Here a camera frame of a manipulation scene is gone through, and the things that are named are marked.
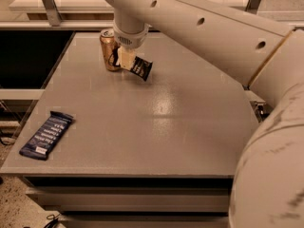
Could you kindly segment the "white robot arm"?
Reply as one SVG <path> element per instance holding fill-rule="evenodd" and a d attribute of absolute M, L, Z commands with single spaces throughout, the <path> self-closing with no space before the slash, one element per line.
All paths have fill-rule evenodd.
<path fill-rule="evenodd" d="M 206 0 L 105 1 L 122 45 L 152 26 L 272 107 L 238 162 L 229 228 L 304 228 L 302 30 Z"/>

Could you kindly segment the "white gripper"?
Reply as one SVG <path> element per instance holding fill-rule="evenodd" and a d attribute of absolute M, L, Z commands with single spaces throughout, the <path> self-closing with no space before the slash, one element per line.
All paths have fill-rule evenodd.
<path fill-rule="evenodd" d="M 121 45 L 118 48 L 117 65 L 122 69 L 130 70 L 133 67 L 136 52 L 133 48 L 139 48 L 145 40 L 149 26 L 143 25 L 143 31 L 129 33 L 122 31 L 116 24 L 113 25 L 115 41 Z"/>

